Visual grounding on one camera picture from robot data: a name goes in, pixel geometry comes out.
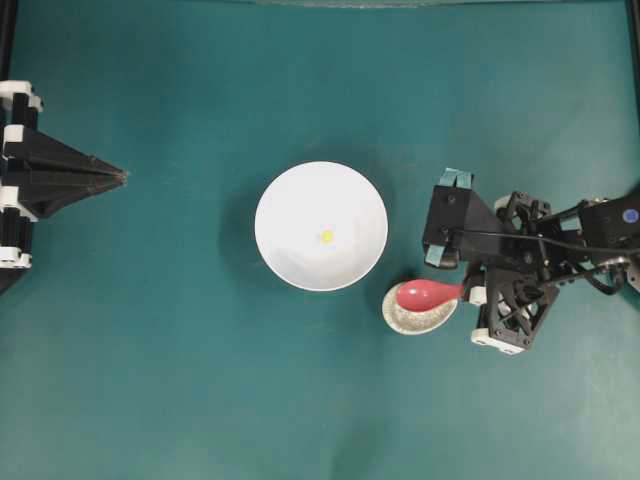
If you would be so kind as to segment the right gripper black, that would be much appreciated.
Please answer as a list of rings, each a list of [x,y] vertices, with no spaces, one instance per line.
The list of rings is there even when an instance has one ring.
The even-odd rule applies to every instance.
[[[518,355],[531,348],[559,295],[557,287],[541,286],[537,279],[575,275],[590,261],[581,229],[563,227],[590,203],[582,200],[553,213],[547,202],[514,192],[497,204],[502,232],[490,236],[501,240],[500,254],[476,260],[491,268],[467,266],[462,299],[479,308],[471,342]]]

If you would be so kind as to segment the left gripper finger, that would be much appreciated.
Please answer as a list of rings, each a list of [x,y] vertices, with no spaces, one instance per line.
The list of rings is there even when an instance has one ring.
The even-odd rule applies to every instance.
[[[2,156],[53,169],[100,175],[125,176],[126,172],[99,158],[86,155],[38,130],[44,110],[42,99],[29,81],[3,80],[1,107],[11,116],[1,129]]]
[[[125,175],[15,175],[1,186],[1,268],[23,270],[32,263],[34,224],[87,198],[126,183]]]

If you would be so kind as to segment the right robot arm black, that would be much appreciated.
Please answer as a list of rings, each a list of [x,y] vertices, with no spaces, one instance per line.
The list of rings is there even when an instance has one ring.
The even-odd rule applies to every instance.
[[[553,212],[524,192],[492,206],[470,193],[455,240],[468,263],[465,298],[480,308],[472,342],[517,355],[532,346],[562,286],[585,280],[605,295],[621,290],[639,265],[639,196]]]

